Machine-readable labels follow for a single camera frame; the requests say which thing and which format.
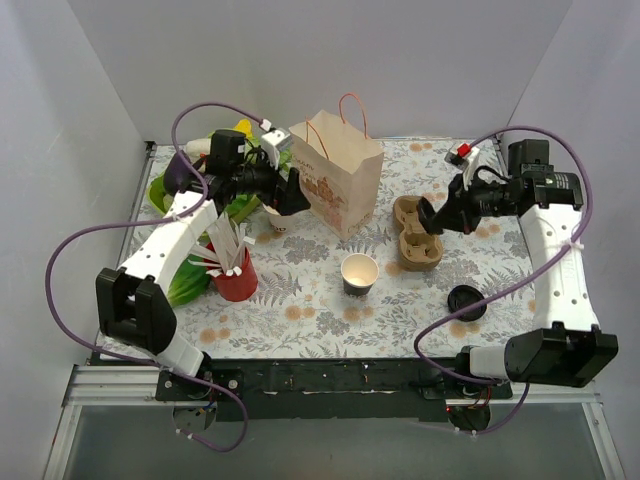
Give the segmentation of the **white paper coffee cup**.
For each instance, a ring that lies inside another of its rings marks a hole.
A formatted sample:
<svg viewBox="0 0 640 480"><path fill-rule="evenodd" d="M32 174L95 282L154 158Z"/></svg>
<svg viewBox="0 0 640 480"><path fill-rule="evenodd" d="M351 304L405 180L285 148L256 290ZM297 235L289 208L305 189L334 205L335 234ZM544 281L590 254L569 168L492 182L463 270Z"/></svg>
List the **white paper coffee cup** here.
<svg viewBox="0 0 640 480"><path fill-rule="evenodd" d="M275 232L285 233L293 229L295 223L293 215L281 215L277 210L267 205L264 205L263 209L267 213L269 223Z"/></svg>

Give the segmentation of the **black paper coffee cup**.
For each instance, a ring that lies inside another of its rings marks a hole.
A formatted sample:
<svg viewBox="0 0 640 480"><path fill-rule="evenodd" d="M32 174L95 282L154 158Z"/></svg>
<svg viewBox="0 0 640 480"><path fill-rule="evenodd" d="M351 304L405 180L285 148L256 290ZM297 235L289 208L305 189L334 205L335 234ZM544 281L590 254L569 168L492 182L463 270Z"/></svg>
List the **black paper coffee cup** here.
<svg viewBox="0 0 640 480"><path fill-rule="evenodd" d="M361 297L369 293L379 276L379 266L369 255L353 253L341 263L343 289L347 295Z"/></svg>

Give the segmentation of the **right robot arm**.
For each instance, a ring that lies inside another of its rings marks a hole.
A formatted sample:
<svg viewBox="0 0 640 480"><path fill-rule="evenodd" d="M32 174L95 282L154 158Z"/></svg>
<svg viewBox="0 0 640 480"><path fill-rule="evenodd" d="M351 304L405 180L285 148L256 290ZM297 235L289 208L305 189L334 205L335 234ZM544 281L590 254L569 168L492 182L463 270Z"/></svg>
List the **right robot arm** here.
<svg viewBox="0 0 640 480"><path fill-rule="evenodd" d="M469 234L484 217L517 217L536 301L533 330L502 346L470 346L458 354L454 389L471 398L499 381L584 387L618 353L616 336L601 330L585 279L579 242L589 218L585 182L554 168L546 140L510 144L508 171L491 182L480 176L486 168L477 147L453 147L445 160L460 172L440 209L419 201L420 223L429 234Z"/></svg>

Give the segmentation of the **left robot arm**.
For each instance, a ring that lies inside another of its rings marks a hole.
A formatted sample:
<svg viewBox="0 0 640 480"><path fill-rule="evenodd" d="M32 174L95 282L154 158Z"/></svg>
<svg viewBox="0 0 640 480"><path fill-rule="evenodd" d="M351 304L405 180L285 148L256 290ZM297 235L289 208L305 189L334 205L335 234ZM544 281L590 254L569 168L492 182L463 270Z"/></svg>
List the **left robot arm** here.
<svg viewBox="0 0 640 480"><path fill-rule="evenodd" d="M309 209L298 170L280 165L291 143L282 129L267 129L257 144L222 129L196 161L177 150L163 175L173 201L162 223L118 269L105 268L96 279L102 334L179 372L178 387L190 399L205 398L213 377L202 368L204 353L177 330L171 282L192 255L203 258L207 275L244 273L249 240L244 225L225 211L237 196L255 196L284 216Z"/></svg>

